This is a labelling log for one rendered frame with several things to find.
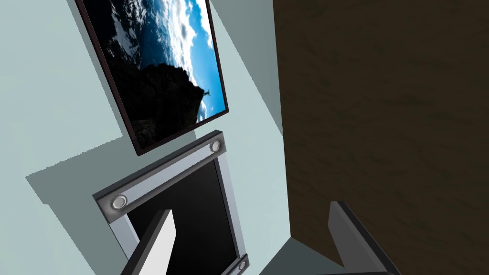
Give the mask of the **dark brown wooden door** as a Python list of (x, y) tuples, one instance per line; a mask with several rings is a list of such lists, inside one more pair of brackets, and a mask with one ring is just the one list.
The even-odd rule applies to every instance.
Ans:
[(293, 238), (345, 201), (402, 275), (489, 275), (489, 0), (273, 0)]

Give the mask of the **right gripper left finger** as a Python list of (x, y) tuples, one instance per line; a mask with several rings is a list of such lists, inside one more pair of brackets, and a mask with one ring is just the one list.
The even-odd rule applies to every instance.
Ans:
[(121, 275), (166, 275), (175, 237), (172, 211), (158, 211)]

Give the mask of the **framed landscape picture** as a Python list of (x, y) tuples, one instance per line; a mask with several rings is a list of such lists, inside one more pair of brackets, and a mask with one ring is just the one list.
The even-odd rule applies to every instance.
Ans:
[(228, 113), (210, 0), (74, 0), (137, 155)]

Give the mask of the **grey framed black screen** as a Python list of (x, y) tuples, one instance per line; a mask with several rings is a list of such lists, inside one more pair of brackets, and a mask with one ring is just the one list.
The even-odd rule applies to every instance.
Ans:
[(244, 275), (249, 267), (223, 132), (213, 131), (94, 194), (129, 260), (149, 223), (171, 210), (166, 275)]

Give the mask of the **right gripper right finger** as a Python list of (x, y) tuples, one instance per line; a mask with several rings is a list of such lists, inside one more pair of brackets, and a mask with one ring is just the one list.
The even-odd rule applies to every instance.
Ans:
[(345, 202), (330, 203), (328, 228), (342, 260), (344, 275), (401, 275)]

